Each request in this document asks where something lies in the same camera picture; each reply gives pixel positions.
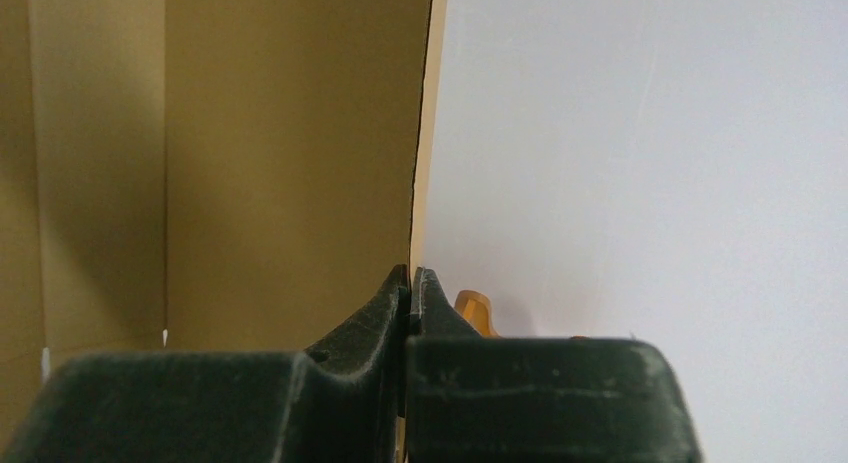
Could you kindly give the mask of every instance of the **cardboard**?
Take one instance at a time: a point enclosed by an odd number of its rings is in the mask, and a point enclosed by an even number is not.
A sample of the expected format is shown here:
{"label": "cardboard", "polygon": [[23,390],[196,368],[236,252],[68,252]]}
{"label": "cardboard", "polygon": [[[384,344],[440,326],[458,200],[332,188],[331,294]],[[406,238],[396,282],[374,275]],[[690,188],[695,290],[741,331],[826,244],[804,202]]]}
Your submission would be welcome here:
{"label": "cardboard", "polygon": [[443,19],[0,0],[0,445],[42,364],[300,348],[416,261]]}

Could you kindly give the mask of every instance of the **brown cardboard surface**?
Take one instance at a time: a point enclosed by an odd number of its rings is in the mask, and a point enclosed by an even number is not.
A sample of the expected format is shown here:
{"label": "brown cardboard surface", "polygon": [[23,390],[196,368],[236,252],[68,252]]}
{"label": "brown cardboard surface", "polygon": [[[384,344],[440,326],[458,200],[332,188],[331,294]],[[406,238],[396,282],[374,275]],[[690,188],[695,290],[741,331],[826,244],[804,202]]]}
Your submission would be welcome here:
{"label": "brown cardboard surface", "polygon": [[41,387],[44,347],[27,0],[0,0],[0,448]]}
{"label": "brown cardboard surface", "polygon": [[430,0],[166,0],[168,346],[302,347],[409,258]]}
{"label": "brown cardboard surface", "polygon": [[427,189],[430,185],[430,159],[433,155],[433,131],[436,126],[436,102],[439,96],[439,71],[442,66],[442,45],[445,36],[445,17],[448,0],[433,0],[430,33],[427,38],[427,63],[424,71],[424,95],[421,99],[421,128],[418,136],[418,157],[415,162],[415,185],[412,199],[412,235],[409,247],[409,267],[421,266],[424,249],[424,227],[427,213]]}
{"label": "brown cardboard surface", "polygon": [[123,340],[110,341],[96,346],[85,348],[77,348],[72,350],[62,350],[50,352],[50,371],[51,373],[72,358],[87,355],[90,353],[102,353],[111,351],[150,351],[162,350],[162,332],[149,333],[141,336],[134,336]]}
{"label": "brown cardboard surface", "polygon": [[47,343],[164,322],[164,0],[30,0]]}

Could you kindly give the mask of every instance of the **white surface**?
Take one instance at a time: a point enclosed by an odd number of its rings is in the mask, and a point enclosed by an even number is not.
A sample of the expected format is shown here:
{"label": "white surface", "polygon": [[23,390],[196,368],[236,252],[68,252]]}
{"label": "white surface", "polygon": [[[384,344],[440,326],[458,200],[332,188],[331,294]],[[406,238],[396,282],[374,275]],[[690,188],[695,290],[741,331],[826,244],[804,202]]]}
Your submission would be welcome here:
{"label": "white surface", "polygon": [[673,363],[710,461],[848,461],[848,0],[449,0],[426,266]]}

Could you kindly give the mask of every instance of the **cardboard box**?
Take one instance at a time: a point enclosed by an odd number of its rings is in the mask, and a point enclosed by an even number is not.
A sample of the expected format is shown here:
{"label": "cardboard box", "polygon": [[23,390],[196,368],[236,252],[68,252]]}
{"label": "cardboard box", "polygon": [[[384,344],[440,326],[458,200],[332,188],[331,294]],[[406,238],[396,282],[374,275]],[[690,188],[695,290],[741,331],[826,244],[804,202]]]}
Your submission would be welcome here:
{"label": "cardboard box", "polygon": [[417,264],[445,1],[0,0],[0,445],[68,358],[300,348]]}

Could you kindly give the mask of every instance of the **white wall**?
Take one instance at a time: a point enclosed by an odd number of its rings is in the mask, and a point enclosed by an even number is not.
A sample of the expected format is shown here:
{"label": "white wall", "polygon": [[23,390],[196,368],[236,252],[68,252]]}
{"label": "white wall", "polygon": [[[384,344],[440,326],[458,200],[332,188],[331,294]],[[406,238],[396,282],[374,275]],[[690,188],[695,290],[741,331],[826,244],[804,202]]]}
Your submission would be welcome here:
{"label": "white wall", "polygon": [[848,461],[848,0],[449,0],[424,264],[671,360],[710,461]]}

